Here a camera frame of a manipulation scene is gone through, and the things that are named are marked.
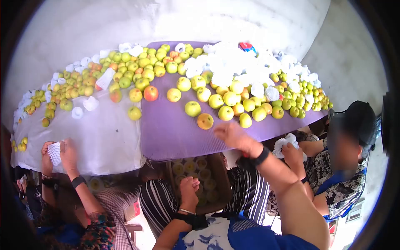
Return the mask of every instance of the floral dress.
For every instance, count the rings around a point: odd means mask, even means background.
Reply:
[[[317,136],[306,134],[304,132],[296,132],[297,141],[317,141]],[[326,147],[326,138],[323,139],[324,148]],[[329,187],[325,191],[325,199],[329,208],[329,217],[333,218],[343,214],[351,204],[357,201],[365,186],[366,175],[361,171],[366,168],[367,160],[363,160],[358,164],[356,174],[346,182],[340,182]],[[330,166],[330,154],[328,150],[322,151],[315,157],[308,157],[304,162],[304,169],[308,177],[308,183],[315,194],[318,188],[331,176],[333,171]],[[273,191],[269,193],[267,213],[270,216],[278,214],[278,205]]]
[[[89,216],[91,224],[86,228],[78,246],[59,243],[52,234],[43,234],[41,241],[46,249],[114,249],[115,223],[107,213],[93,213]],[[33,223],[35,227],[54,226],[61,220],[61,211],[42,200],[42,212]],[[62,232],[63,226],[56,229]]]

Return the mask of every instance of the concrete wall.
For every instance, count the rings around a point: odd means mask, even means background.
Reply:
[[[122,42],[249,40],[301,60],[330,0],[47,0],[28,25],[11,61],[2,122],[23,93],[52,73]]]
[[[302,63],[318,73],[334,110],[345,110],[361,100],[380,113],[388,90],[382,60],[365,24],[347,1],[332,1]]]

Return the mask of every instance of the white plastic sheet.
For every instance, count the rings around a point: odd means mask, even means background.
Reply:
[[[140,104],[129,100],[131,88],[121,90],[123,98],[119,103],[110,100],[108,91],[96,92],[99,106],[90,112],[83,109],[84,116],[79,120],[72,119],[71,112],[57,106],[47,128],[42,126],[46,109],[42,103],[16,129],[15,141],[27,136],[29,142],[25,152],[12,151],[11,165],[41,172],[43,144],[71,137],[77,147],[78,169],[82,175],[119,174],[139,169],[145,163],[140,151],[140,120],[130,120],[128,108],[133,105],[140,108]],[[73,99],[74,107],[83,108],[86,99],[86,96]],[[64,173],[62,164],[55,166],[53,172]]]

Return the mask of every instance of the person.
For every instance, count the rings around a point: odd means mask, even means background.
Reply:
[[[56,206],[53,164],[48,146],[42,148],[42,212],[33,220],[36,233],[46,249],[112,249],[115,239],[115,222],[90,193],[77,169],[77,153],[71,139],[60,141],[60,158],[68,177],[88,214],[91,224],[84,229],[79,224],[65,224]]]
[[[242,159],[250,163],[246,169],[243,164],[234,169],[231,201],[222,213],[195,215],[197,178],[181,181],[180,204],[168,182],[147,181],[139,194],[142,211],[157,239],[153,249],[328,249],[326,222],[295,173],[235,122],[219,124],[214,135],[250,157]],[[283,235],[260,225],[269,185],[281,210]]]
[[[285,149],[285,162],[303,181],[309,199],[327,220],[344,216],[365,186],[367,156],[376,140],[375,114],[368,103],[355,101],[346,111],[333,113],[327,137],[296,132],[300,149]],[[303,153],[307,160],[303,163]],[[278,214],[275,192],[267,213]]]

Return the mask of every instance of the purple table mat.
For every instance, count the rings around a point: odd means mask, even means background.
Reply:
[[[178,41],[152,42],[148,48],[158,49],[162,44],[169,44],[171,50],[180,43]],[[190,43],[193,48],[203,47],[207,42]],[[218,118],[218,110],[212,109],[208,102],[200,102],[192,89],[182,92],[177,102],[168,101],[166,94],[170,88],[176,88],[176,82],[181,75],[166,73],[163,77],[155,77],[151,85],[158,89],[158,99],[153,102],[142,101],[141,117],[141,148],[144,156],[154,161],[165,161],[177,158],[195,157],[228,150],[224,142],[213,135],[213,129],[222,121]],[[207,84],[211,94],[216,91]],[[188,116],[184,107],[189,101],[197,101],[202,113],[208,113],[214,118],[214,125],[209,130],[197,126],[197,117]],[[313,123],[327,114],[326,111],[306,112],[304,119],[293,118],[285,111],[282,119],[268,115],[261,122],[252,119],[252,126],[245,131],[257,141],[265,141]],[[238,117],[231,121],[239,122]]]

